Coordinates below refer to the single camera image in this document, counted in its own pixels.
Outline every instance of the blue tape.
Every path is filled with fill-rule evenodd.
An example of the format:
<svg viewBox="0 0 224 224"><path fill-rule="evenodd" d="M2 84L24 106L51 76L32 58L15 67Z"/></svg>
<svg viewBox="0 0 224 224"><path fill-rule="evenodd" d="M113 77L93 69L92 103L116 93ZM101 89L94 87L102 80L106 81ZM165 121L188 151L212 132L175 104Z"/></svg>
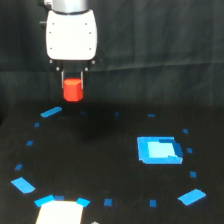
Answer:
<svg viewBox="0 0 224 224"><path fill-rule="evenodd" d="M183 159L181 157L172 157L168 158L148 158L143 162L146 164L182 164Z"/></svg>
<svg viewBox="0 0 224 224"><path fill-rule="evenodd" d="M29 184L26 180L24 180L22 177L11 181L11 183L24 194L30 193L35 190L35 188L31 184Z"/></svg>
<svg viewBox="0 0 224 224"><path fill-rule="evenodd" d="M176 143L174 139L159 139L160 143Z"/></svg>
<svg viewBox="0 0 224 224"><path fill-rule="evenodd" d="M148 142L150 158L167 158L176 156L172 143Z"/></svg>
<svg viewBox="0 0 224 224"><path fill-rule="evenodd" d="M179 143L173 143L173 148L176 156L183 156L183 152Z"/></svg>
<svg viewBox="0 0 224 224"><path fill-rule="evenodd" d="M112 206L112 199L105 199L104 206Z"/></svg>
<svg viewBox="0 0 224 224"><path fill-rule="evenodd" d="M197 178L197 173L195 171L191 171L190 176L193 178Z"/></svg>
<svg viewBox="0 0 224 224"><path fill-rule="evenodd" d="M35 123L35 124L34 124L34 127L35 127L35 128L40 127L40 123Z"/></svg>
<svg viewBox="0 0 224 224"><path fill-rule="evenodd" d="M156 207L156 200L150 200L150 207L155 208Z"/></svg>
<svg viewBox="0 0 224 224"><path fill-rule="evenodd" d="M22 164L18 164L17 166L16 166L16 168L15 168L15 170L20 170L21 168L22 168Z"/></svg>
<svg viewBox="0 0 224 224"><path fill-rule="evenodd" d="M145 164L182 164L183 158L168 156L167 158L150 158L148 142L175 141L174 137L138 137L139 160Z"/></svg>
<svg viewBox="0 0 224 224"><path fill-rule="evenodd" d="M41 198L39 200L34 201L37 207L41 207L43 204L46 204L50 201L54 201L53 195L49 195L47 197Z"/></svg>
<svg viewBox="0 0 224 224"><path fill-rule="evenodd" d="M65 199L65 196L54 196L54 199L56 200L56 201L63 201L64 199Z"/></svg>
<svg viewBox="0 0 224 224"><path fill-rule="evenodd" d="M191 148L187 148L188 153L193 153L193 150Z"/></svg>
<svg viewBox="0 0 224 224"><path fill-rule="evenodd" d="M189 131L187 129L183 129L184 134L188 134Z"/></svg>
<svg viewBox="0 0 224 224"><path fill-rule="evenodd" d="M77 201L76 201L77 204L79 205L82 205L83 207L86 207L90 201L86 200L86 199L83 199L83 198L79 198Z"/></svg>
<svg viewBox="0 0 224 224"><path fill-rule="evenodd" d="M155 117L155 114L148 114L148 117Z"/></svg>
<svg viewBox="0 0 224 224"><path fill-rule="evenodd" d="M33 141L28 141L28 142L26 143L26 145L27 145L27 146L31 146L31 145L33 145Z"/></svg>
<svg viewBox="0 0 224 224"><path fill-rule="evenodd" d="M55 107L55 108L53 108L53 109L51 109L51 110L48 110L48 111L46 111L46 112L44 112L44 113L42 113L42 114L40 114L42 117L49 117L49 116L51 116L51 115L53 115L53 114L56 114L56 113L58 113L59 111L61 111L62 110L62 108L61 107Z"/></svg>
<svg viewBox="0 0 224 224"><path fill-rule="evenodd" d="M201 198L204 198L206 196L205 193L202 191L195 189L181 197L178 198L178 200L182 201L185 205L190 205L194 203L195 201L200 200Z"/></svg>

